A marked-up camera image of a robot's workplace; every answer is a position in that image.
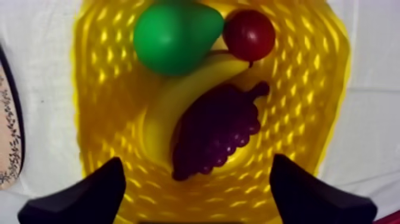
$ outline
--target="grape stem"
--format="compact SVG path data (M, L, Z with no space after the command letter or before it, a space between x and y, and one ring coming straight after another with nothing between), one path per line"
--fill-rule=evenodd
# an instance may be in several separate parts
M270 93L270 86L267 82L259 82L250 91L246 93L247 99L253 102L255 99L261 96L266 96Z

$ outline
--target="white surface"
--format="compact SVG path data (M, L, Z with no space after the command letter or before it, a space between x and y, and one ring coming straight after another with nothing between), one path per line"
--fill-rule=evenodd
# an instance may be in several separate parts
M329 0L346 24L354 66L320 178L371 197L379 217L400 209L400 1ZM32 197L81 177L70 49L80 0L0 0L0 41L20 93L26 162L0 192L0 223Z

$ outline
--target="yellow banana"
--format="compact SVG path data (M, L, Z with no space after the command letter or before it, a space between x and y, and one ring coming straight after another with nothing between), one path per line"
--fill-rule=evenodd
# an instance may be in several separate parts
M201 95L248 67L246 61L217 54L207 58L192 74L168 83L146 112L143 143L149 159L169 169L171 139L183 113Z

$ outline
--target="yellow basket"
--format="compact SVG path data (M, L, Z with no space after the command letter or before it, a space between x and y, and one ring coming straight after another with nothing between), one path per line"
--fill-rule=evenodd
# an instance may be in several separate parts
M148 0L91 0L76 23L74 83L79 144L85 174L111 157L123 160L127 179L116 223L279 223L269 185L275 153L311 173L332 132L349 74L349 43L342 23L324 0L204 0L224 16L237 8L264 12L277 33L266 58L232 80L248 89L271 85L257 101L261 132L247 153L212 175L186 182L152 164L143 153L146 107L165 82L137 60L133 28ZM219 39L214 49L226 49Z

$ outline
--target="grape cluster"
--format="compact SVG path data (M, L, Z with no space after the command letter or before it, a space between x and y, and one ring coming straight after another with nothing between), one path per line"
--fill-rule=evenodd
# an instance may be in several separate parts
M210 174L237 148L247 145L261 128L253 101L268 93L265 82L249 92L226 84L198 98L182 116L173 151L173 179L184 181L196 173Z

